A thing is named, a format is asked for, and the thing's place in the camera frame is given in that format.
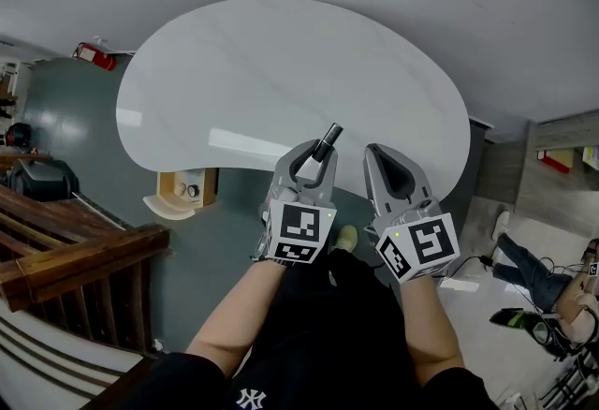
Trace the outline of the red and black helmet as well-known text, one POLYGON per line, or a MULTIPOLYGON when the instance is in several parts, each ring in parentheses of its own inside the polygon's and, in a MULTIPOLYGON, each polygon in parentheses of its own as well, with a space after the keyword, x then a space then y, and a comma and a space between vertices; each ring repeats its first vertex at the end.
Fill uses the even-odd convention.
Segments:
POLYGON ((5 145, 8 147, 27 148, 31 143, 32 128, 29 124, 12 124, 5 134, 5 145))

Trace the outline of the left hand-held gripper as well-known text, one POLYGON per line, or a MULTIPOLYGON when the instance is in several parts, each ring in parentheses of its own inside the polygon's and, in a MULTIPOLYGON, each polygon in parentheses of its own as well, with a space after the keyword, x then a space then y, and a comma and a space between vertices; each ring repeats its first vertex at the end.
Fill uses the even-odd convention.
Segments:
POLYGON ((304 141, 276 163, 275 187, 260 211, 264 232, 254 262, 271 260, 281 265, 312 264, 325 248, 337 210, 331 203, 338 153, 329 150, 321 162, 312 158, 318 139, 304 141), (308 160, 307 174, 298 177, 308 160), (300 191, 286 186, 301 186, 300 191))

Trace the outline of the black bulky bag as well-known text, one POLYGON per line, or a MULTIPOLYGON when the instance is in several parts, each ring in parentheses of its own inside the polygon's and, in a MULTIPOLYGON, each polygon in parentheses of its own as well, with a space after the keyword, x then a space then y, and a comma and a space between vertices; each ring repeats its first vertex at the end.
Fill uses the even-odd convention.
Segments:
POLYGON ((19 159, 8 175, 7 187, 38 202, 71 199, 80 191, 76 174, 56 159, 19 159))

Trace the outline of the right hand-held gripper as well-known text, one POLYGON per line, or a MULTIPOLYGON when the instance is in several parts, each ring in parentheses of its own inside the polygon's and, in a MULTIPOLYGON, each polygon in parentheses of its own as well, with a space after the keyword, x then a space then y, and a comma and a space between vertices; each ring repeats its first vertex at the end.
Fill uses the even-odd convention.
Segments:
POLYGON ((450 213, 442 212, 424 170, 386 145, 364 152, 367 196, 373 219, 371 245, 399 283, 433 275, 460 256, 450 213))

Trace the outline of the person's left forearm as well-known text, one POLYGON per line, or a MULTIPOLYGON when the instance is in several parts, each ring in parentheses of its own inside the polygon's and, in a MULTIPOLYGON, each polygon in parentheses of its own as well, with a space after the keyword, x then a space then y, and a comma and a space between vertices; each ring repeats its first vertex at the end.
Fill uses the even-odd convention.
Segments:
POLYGON ((229 378, 240 368, 264 325, 286 266, 253 264, 209 315, 186 349, 214 363, 229 378))

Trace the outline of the white paper sheet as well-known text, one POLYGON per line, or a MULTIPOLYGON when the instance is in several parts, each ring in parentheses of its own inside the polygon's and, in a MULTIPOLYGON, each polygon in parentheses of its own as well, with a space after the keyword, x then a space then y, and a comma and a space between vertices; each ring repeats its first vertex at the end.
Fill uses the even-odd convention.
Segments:
POLYGON ((439 286, 444 289, 451 289, 454 291, 474 293, 478 290, 479 283, 464 281, 464 280, 459 280, 459 279, 453 279, 453 278, 447 278, 447 279, 444 279, 440 283, 439 286))

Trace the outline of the red flat box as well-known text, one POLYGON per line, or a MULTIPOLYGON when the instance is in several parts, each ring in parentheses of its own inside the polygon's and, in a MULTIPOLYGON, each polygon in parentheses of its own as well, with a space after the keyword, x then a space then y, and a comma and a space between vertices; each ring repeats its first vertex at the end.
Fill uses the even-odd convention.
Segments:
POLYGON ((537 152, 537 159, 560 173, 567 174, 573 168, 574 154, 573 149, 541 150, 537 152))

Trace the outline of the brown wooden stair railing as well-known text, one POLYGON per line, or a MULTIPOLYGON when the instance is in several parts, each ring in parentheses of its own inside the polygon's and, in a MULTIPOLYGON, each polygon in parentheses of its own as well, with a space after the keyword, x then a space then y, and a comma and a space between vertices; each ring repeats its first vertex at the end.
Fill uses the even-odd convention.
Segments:
POLYGON ((129 227, 84 196, 38 202, 7 187, 19 159, 0 153, 0 300, 92 342, 151 355, 150 267, 169 231, 129 227))

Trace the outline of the white kidney-shaped table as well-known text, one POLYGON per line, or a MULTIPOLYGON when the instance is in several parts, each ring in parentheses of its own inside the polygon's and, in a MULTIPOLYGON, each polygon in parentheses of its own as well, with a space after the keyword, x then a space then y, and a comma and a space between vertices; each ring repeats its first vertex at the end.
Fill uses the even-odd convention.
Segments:
POLYGON ((338 124, 335 184, 357 196, 371 143, 419 164, 437 198, 470 150, 442 68, 383 24, 314 0, 227 0, 166 23, 128 64, 115 112, 126 153, 154 172, 271 171, 338 124))

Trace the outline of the red fire extinguisher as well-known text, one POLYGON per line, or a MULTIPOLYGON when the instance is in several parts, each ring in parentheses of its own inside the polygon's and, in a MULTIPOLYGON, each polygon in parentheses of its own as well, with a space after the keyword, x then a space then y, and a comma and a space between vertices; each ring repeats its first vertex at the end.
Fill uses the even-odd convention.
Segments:
POLYGON ((117 66, 116 58, 112 54, 102 51, 93 44, 81 42, 72 53, 72 57, 106 71, 112 71, 117 66))

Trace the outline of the small black rectangular object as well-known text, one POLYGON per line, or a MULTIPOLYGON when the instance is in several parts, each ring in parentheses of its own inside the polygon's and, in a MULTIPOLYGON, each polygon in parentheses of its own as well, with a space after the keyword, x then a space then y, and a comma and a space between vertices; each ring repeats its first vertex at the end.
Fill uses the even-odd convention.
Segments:
POLYGON ((312 153, 312 159, 321 163, 327 155, 333 150, 334 143, 342 134, 343 128, 336 123, 333 123, 325 136, 317 143, 312 153))

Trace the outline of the person's right forearm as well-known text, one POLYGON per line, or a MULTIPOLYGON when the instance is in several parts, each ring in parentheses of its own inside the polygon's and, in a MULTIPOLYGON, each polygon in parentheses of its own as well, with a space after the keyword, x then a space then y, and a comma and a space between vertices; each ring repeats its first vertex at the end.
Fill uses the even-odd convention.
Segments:
POLYGON ((401 284, 405 339, 416 379, 424 387, 445 370, 464 368, 457 334, 430 276, 401 284))

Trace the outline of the grey wooden shelf unit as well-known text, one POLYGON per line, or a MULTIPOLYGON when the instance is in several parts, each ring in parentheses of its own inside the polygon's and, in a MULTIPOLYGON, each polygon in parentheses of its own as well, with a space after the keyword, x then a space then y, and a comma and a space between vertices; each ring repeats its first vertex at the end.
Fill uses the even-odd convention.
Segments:
POLYGON ((564 211, 599 195, 599 170, 585 164, 583 149, 599 145, 599 109, 531 123, 525 139, 487 143, 476 181, 476 193, 540 213, 564 211), (573 149, 574 165, 560 173, 537 159, 541 150, 573 149))

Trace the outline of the black metal stand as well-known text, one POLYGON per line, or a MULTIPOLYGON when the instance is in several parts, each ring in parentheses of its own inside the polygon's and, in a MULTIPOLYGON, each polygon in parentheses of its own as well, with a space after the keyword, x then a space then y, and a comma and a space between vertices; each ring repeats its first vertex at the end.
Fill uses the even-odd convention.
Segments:
POLYGON ((540 404, 542 410, 599 410, 599 342, 572 360, 540 404))

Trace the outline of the person's black clothing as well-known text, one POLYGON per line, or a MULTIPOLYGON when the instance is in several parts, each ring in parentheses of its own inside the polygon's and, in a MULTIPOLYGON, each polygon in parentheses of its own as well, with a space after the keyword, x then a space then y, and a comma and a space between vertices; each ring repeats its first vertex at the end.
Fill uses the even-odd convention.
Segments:
POLYGON ((420 386, 401 287, 334 245, 312 264, 286 266, 233 376, 186 349, 156 359, 110 410, 498 410, 466 366, 420 386))

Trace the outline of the white curved staircase side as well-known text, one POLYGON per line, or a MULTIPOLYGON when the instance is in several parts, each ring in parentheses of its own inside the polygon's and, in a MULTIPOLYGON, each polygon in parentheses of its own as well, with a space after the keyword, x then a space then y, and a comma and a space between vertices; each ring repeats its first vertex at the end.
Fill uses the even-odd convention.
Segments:
POLYGON ((149 360, 88 341, 0 300, 0 407, 110 410, 149 360))

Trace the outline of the black green device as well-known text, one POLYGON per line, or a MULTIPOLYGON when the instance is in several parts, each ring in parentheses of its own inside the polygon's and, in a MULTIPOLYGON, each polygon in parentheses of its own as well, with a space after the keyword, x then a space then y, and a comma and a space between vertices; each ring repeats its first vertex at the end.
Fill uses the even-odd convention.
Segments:
POLYGON ((489 322, 500 327, 524 330, 541 345, 555 342, 553 329, 543 316, 523 308, 503 308, 494 313, 489 322))

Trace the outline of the person's pale shoe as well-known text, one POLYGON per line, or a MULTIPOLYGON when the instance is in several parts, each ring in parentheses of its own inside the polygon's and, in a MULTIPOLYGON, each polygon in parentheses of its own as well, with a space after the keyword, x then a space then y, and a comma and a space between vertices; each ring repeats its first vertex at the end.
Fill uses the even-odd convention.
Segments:
POLYGON ((337 234, 334 247, 352 253, 358 244, 358 230, 353 225, 344 226, 337 234))

